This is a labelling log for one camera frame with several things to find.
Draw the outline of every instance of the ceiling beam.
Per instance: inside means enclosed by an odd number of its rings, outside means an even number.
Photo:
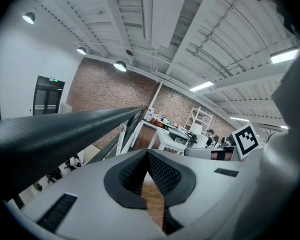
[[[107,62],[107,63],[110,63],[110,64],[113,64],[114,62],[118,61],[119,58],[117,57],[114,57],[114,56],[109,56],[107,58],[104,58],[104,57],[100,57],[96,54],[86,54],[85,57],[87,58],[90,58],[90,59],[94,59],[94,60],[97,60],[97,61],[102,61],[102,62]],[[142,70],[140,68],[137,68],[137,67],[134,67],[134,66],[128,66],[127,67],[127,70],[130,70],[130,71],[133,71],[133,72],[136,72],[140,75],[143,75],[147,78],[150,78],[156,82],[161,82],[163,81],[163,85],[171,88],[171,89],[174,89],[176,90],[177,92],[187,96],[188,98],[198,102],[199,104],[205,106],[207,109],[209,109],[210,111],[212,111],[213,113],[215,113],[216,115],[218,115],[219,117],[221,117],[222,119],[224,119],[225,121],[227,121],[230,125],[232,125],[234,128],[238,129],[240,127],[240,125],[232,120],[225,111],[223,111],[220,107],[218,107],[216,104],[214,104],[212,101],[209,100],[209,103],[207,101],[204,101],[202,98],[198,97],[195,93],[187,90],[187,89],[184,89],[183,87],[169,81],[169,80],[166,80],[156,74],[153,74],[153,73],[150,73],[150,72],[147,72],[145,70]]]
[[[278,127],[280,127],[282,125],[286,125],[285,121],[283,121],[282,119],[279,119],[279,118],[237,114],[237,113],[232,113],[232,112],[229,112],[228,114],[234,118],[248,119],[250,122],[259,123],[259,124],[266,124],[266,125],[278,126]]]
[[[102,56],[107,57],[108,52],[102,46],[98,38],[92,33],[92,31],[87,27],[87,25],[82,21],[82,19],[76,14],[76,12],[71,8],[66,0],[51,0],[63,13],[64,15],[73,23],[74,26],[78,28],[81,32],[82,39],[87,43],[92,43],[91,46],[99,51]]]
[[[289,68],[290,61],[284,61],[276,64],[267,64],[254,69],[230,76],[214,83],[213,88],[200,92],[202,95],[211,94],[216,91],[226,91],[233,88],[250,87],[251,85],[275,80],[281,77]]]
[[[215,102],[221,108],[233,108],[230,103],[238,109],[277,110],[277,106],[272,99]]]
[[[200,25],[208,18],[210,10],[216,5],[217,0],[202,0],[201,5],[196,12],[189,29],[187,30],[178,50],[176,51],[170,66],[166,71],[166,75],[169,75],[174,69],[174,65],[178,64],[178,61],[182,58],[182,55],[186,52],[186,48],[190,43],[192,37],[197,33]]]
[[[103,0],[103,6],[109,16],[112,26],[116,30],[119,38],[121,39],[126,50],[132,51],[131,43],[128,37],[128,33],[125,28],[124,20],[121,16],[120,9],[117,0]],[[133,65],[135,61],[134,56],[126,54],[126,57],[130,65]]]

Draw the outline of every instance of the ceiling light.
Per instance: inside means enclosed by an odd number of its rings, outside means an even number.
[[[213,84],[212,82],[208,81],[208,82],[205,82],[205,83],[203,83],[203,84],[200,84],[200,85],[198,85],[198,86],[196,86],[196,87],[193,87],[192,89],[190,89],[190,91],[195,92],[195,91],[198,91],[198,90],[201,90],[201,89],[203,89],[203,88],[207,88],[207,87],[213,86],[213,85],[214,85],[214,84]]]
[[[245,121],[245,122],[250,122],[248,119],[243,119],[243,118],[236,118],[236,117],[230,117],[233,120],[239,120],[239,121]]]
[[[299,49],[290,50],[277,55],[271,55],[272,64],[293,60],[297,57]]]
[[[120,71],[123,71],[123,72],[127,71],[127,65],[123,61],[117,61],[117,62],[113,63],[113,65],[115,66],[115,68],[117,70],[120,70]]]
[[[79,53],[86,55],[86,49],[84,47],[79,47],[78,49],[76,49]]]
[[[22,16],[22,18],[30,24],[34,24],[36,20],[36,16],[33,12],[27,12],[25,15]]]

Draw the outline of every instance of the ceiling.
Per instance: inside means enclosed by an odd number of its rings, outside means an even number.
[[[147,6],[146,0],[35,1],[88,49],[86,57],[125,61],[128,70],[164,81],[237,128],[239,122],[230,117],[250,120],[259,132],[267,125],[279,126],[278,133],[282,130],[285,123],[271,94],[290,62],[272,64],[270,58],[295,47],[298,40],[284,28],[270,2],[150,0]],[[161,10],[151,10],[172,2],[173,8],[180,6],[180,13],[175,23],[171,16],[164,23],[168,25],[161,25]],[[164,17],[172,13],[167,9]],[[147,26],[152,26],[152,39],[145,38]],[[167,27],[169,45],[155,48],[154,36]],[[213,87],[189,91],[207,81]]]

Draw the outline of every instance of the white wall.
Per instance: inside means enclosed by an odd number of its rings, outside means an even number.
[[[66,43],[41,17],[40,11],[36,13],[33,25],[23,20],[22,15],[27,12],[27,7],[31,10],[31,3],[31,0],[15,3],[0,23],[0,106],[3,119],[33,115],[38,76],[55,77],[65,82],[60,101],[65,102],[83,58],[73,42]]]

